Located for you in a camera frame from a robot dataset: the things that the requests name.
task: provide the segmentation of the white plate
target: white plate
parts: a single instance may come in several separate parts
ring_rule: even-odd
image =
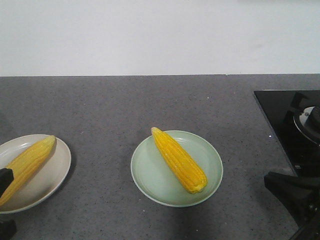
[[[151,200],[169,207],[190,207],[210,198],[220,186],[223,163],[216,149],[202,137],[186,131],[166,131],[203,169],[208,184],[202,192],[188,193],[167,166],[149,136],[135,149],[131,159],[131,174],[136,186]]]
[[[34,134],[15,138],[0,145],[0,169],[5,168],[20,153],[48,135]],[[30,209],[51,196],[66,178],[71,165],[68,146],[56,138],[53,154],[42,168],[12,198],[0,206],[0,214],[12,214]]]

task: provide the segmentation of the gray countertop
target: gray countertop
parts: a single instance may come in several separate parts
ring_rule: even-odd
[[[263,89],[320,89],[320,75],[1,77],[0,144],[55,135],[72,165],[50,198],[0,219],[16,221],[14,240],[287,240],[297,225],[263,177],[292,171],[254,97]],[[212,197],[174,208],[139,191],[131,156],[154,126],[217,149]]]

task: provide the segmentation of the stove burner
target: stove burner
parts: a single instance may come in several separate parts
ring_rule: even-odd
[[[312,124],[320,131],[320,106],[315,106],[310,114]]]
[[[309,140],[320,145],[320,107],[306,107],[293,115],[294,124]]]
[[[294,172],[320,177],[320,89],[254,94]]]

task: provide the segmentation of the gas stove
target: gas stove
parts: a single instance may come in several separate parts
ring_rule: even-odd
[[[296,175],[320,177],[320,90],[254,94]]]
[[[320,90],[254,94],[296,174],[269,172],[264,185],[299,227],[290,240],[320,240]]]

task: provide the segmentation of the yellow corn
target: yellow corn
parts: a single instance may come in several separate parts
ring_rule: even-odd
[[[0,197],[0,206],[5,204],[33,176],[48,158],[55,142],[55,136],[37,141],[6,166],[7,169],[12,169],[14,180]]]
[[[182,186],[191,194],[201,192],[208,183],[204,171],[169,134],[151,128],[156,147]]]

